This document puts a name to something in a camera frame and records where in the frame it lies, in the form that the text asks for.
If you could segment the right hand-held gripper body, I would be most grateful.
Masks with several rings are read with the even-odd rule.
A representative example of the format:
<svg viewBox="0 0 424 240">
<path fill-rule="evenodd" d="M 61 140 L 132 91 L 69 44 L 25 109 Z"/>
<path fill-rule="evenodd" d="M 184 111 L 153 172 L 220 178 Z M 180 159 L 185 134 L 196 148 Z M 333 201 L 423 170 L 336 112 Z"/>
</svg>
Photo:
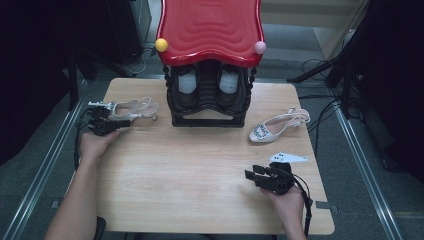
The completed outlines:
<svg viewBox="0 0 424 240">
<path fill-rule="evenodd" d="M 277 195 L 285 194 L 292 186 L 298 184 L 299 177 L 292 173 L 291 163 L 306 162 L 307 158 L 278 152 L 269 158 L 269 166 L 265 174 L 270 177 L 274 186 L 271 191 Z"/>
</svg>

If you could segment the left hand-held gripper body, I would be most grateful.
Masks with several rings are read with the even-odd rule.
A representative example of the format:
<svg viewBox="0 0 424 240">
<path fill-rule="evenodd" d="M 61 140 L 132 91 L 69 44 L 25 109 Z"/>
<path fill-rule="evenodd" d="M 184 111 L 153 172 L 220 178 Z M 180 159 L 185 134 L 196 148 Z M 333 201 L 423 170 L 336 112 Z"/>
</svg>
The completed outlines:
<svg viewBox="0 0 424 240">
<path fill-rule="evenodd" d="M 116 130 L 116 125 L 109 119 L 112 104 L 102 102 L 88 103 L 91 119 L 89 129 L 98 136 L 105 136 Z"/>
</svg>

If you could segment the white heeled shoe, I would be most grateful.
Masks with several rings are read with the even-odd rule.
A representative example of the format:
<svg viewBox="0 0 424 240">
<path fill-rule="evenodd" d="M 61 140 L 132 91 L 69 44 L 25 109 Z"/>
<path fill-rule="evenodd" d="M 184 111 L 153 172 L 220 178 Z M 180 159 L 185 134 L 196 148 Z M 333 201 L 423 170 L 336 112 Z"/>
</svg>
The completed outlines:
<svg viewBox="0 0 424 240">
<path fill-rule="evenodd" d="M 112 121 L 133 121 L 136 118 L 154 119 L 158 109 L 159 105 L 151 97 L 143 97 L 114 104 L 108 119 Z"/>
<path fill-rule="evenodd" d="M 253 143 L 274 142 L 286 129 L 298 127 L 309 121 L 310 114 L 307 110 L 290 108 L 286 113 L 272 117 L 256 125 L 250 132 L 248 138 Z"/>
</svg>

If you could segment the black leather shoe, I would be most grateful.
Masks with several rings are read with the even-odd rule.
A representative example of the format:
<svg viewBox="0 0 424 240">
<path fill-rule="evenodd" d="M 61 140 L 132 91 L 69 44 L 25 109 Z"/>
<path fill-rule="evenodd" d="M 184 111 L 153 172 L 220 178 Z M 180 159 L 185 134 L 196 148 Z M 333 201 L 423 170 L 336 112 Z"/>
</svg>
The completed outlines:
<svg viewBox="0 0 424 240">
<path fill-rule="evenodd" d="M 194 64 L 173 68 L 176 96 L 181 106 L 189 108 L 198 102 L 199 74 Z"/>
<path fill-rule="evenodd" d="M 216 101 L 218 105 L 230 111 L 240 112 L 244 103 L 241 90 L 242 68 L 229 64 L 222 65 L 218 70 L 217 80 Z"/>
</svg>

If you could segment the red and black shoe rack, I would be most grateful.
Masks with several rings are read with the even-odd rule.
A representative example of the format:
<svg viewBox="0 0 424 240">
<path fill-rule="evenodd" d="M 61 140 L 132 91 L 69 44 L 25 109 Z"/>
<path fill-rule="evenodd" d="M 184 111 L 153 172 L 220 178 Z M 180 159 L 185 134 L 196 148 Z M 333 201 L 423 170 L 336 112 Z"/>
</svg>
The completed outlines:
<svg viewBox="0 0 424 240">
<path fill-rule="evenodd" d="M 251 102 L 256 67 L 266 50 L 261 0 L 161 0 L 155 48 L 163 64 L 167 102 L 175 127 L 242 127 Z M 179 104 L 173 68 L 194 64 L 198 102 Z M 230 111 L 216 101 L 222 65 L 242 68 L 243 109 Z"/>
</svg>

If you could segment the person's left hand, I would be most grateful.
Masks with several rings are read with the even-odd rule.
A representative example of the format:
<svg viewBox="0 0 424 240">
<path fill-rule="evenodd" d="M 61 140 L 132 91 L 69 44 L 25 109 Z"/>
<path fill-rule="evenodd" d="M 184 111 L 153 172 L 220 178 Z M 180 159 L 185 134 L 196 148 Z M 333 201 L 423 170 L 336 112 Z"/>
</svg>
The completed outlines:
<svg viewBox="0 0 424 240">
<path fill-rule="evenodd" d="M 82 164 L 97 165 L 99 159 L 108 148 L 108 145 L 112 143 L 118 135 L 118 131 L 114 131 L 105 136 L 98 136 L 92 132 L 84 133 L 80 142 L 80 162 Z"/>
</svg>

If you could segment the person's right hand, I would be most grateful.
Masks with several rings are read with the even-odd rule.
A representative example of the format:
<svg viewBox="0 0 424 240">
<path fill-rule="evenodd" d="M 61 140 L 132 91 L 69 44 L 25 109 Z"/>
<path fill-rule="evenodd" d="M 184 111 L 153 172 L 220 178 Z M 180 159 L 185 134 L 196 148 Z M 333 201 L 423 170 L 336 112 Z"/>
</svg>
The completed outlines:
<svg viewBox="0 0 424 240">
<path fill-rule="evenodd" d="M 298 187 L 291 187 L 283 195 L 277 195 L 263 188 L 260 189 L 260 192 L 271 201 L 286 234 L 289 234 L 291 230 L 303 231 L 304 201 L 302 192 Z"/>
</svg>

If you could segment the black metal stand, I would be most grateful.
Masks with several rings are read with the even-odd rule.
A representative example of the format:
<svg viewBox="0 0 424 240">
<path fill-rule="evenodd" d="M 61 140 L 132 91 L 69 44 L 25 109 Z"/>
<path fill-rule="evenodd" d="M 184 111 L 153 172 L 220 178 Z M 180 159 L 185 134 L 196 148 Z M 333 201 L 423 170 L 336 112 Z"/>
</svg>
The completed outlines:
<svg viewBox="0 0 424 240">
<path fill-rule="evenodd" d="M 89 80 L 94 80 L 97 76 L 92 62 L 100 63 L 118 76 L 130 77 L 128 71 L 106 60 L 94 51 L 84 47 L 73 47 L 68 54 L 69 111 L 76 107 L 79 100 L 77 70 L 80 70 L 82 75 Z"/>
</svg>

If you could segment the dark curtain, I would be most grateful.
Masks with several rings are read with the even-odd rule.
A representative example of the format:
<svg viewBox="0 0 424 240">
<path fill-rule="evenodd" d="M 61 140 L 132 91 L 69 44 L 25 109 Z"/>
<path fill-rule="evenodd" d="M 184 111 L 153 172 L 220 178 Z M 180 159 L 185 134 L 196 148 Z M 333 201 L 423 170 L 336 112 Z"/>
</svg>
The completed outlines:
<svg viewBox="0 0 424 240">
<path fill-rule="evenodd" d="M 0 0 L 0 166 L 69 95 L 68 54 L 90 0 Z"/>
<path fill-rule="evenodd" d="M 370 0 L 357 33 L 365 122 L 387 167 L 424 183 L 424 0 Z"/>
</svg>

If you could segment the black cabinet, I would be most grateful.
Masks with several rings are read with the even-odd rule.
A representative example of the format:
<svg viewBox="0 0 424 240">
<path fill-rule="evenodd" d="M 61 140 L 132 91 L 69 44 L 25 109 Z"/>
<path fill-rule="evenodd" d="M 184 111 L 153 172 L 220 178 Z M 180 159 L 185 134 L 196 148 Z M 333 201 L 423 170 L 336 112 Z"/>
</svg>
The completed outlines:
<svg viewBox="0 0 424 240">
<path fill-rule="evenodd" d="M 148 0 L 107 0 L 112 29 L 117 42 L 118 62 L 127 65 L 145 47 L 152 16 Z"/>
</svg>

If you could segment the black tripod stand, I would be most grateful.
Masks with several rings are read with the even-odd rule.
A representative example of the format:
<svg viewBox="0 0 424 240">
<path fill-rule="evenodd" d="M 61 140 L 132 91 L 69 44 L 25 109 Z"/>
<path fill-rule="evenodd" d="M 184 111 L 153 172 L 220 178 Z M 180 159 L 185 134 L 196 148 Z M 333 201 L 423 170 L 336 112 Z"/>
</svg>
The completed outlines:
<svg viewBox="0 0 424 240">
<path fill-rule="evenodd" d="M 350 89 L 354 78 L 353 55 L 359 49 L 361 37 L 366 33 L 368 25 L 371 21 L 367 13 L 367 8 L 374 0 L 361 0 L 359 8 L 356 10 L 352 22 L 357 24 L 357 28 L 351 37 L 346 40 L 342 39 L 340 51 L 338 54 L 326 60 L 323 64 L 318 65 L 314 69 L 304 74 L 288 79 L 288 83 L 301 83 L 313 76 L 320 74 L 328 69 L 331 71 L 325 78 L 325 84 L 328 88 L 336 88 L 341 85 L 341 111 L 348 116 L 348 102 L 350 99 Z"/>
</svg>

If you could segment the metal floor rail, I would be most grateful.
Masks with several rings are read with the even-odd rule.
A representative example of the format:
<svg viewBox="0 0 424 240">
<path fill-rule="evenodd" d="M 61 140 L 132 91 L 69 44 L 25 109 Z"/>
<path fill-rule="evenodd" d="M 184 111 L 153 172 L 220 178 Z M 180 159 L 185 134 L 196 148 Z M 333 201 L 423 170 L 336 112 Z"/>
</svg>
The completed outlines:
<svg viewBox="0 0 424 240">
<path fill-rule="evenodd" d="M 370 196 L 377 217 L 382 225 L 385 235 L 388 240 L 404 240 L 400 228 L 395 220 L 391 208 L 376 181 L 375 175 L 372 172 L 367 158 L 363 152 L 362 146 L 357 139 L 356 133 L 341 110 L 336 110 L 338 122 L 345 135 L 347 143 L 351 149 L 354 160 L 358 166 L 361 178 Z"/>
<path fill-rule="evenodd" d="M 0 167 L 0 240 L 19 240 L 80 112 L 92 82 L 77 81 L 79 96 L 69 110 L 62 101 L 24 149 Z"/>
</svg>

